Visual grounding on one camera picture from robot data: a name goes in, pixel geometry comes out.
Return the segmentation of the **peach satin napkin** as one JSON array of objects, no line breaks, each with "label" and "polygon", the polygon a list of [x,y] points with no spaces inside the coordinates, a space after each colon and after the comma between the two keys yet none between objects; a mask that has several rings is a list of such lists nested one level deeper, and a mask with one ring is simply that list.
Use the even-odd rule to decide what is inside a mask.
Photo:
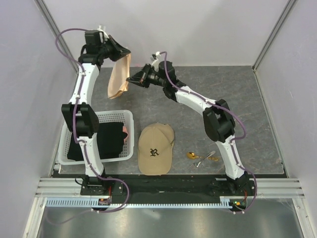
[{"label": "peach satin napkin", "polygon": [[126,79],[130,77],[130,62],[131,54],[128,54],[114,64],[107,87],[109,99],[117,98],[128,91],[129,82]]}]

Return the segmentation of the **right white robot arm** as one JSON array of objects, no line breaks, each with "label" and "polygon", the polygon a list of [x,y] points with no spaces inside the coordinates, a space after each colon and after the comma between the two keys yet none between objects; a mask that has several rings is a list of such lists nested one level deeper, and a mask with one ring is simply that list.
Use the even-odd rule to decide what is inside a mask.
[{"label": "right white robot arm", "polygon": [[184,104],[203,117],[205,133],[216,143],[222,156],[227,177],[227,189],[232,195],[240,194],[247,184],[247,172],[243,169],[235,144],[235,121],[225,100],[206,98],[181,82],[170,61],[162,61],[158,67],[146,64],[126,81],[148,88],[151,84],[162,87],[165,96]]}]

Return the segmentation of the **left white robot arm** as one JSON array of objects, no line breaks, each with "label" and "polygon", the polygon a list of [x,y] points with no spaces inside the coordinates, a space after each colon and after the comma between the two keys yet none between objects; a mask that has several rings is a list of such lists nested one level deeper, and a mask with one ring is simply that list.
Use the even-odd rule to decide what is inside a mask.
[{"label": "left white robot arm", "polygon": [[130,51],[102,29],[84,30],[84,37],[80,57],[74,61],[79,69],[74,92],[69,102],[61,106],[61,112],[74,142],[80,146],[85,163],[81,193],[103,195],[112,183],[106,177],[99,155],[97,133],[100,123],[90,105],[92,92],[104,60],[116,62]]}]

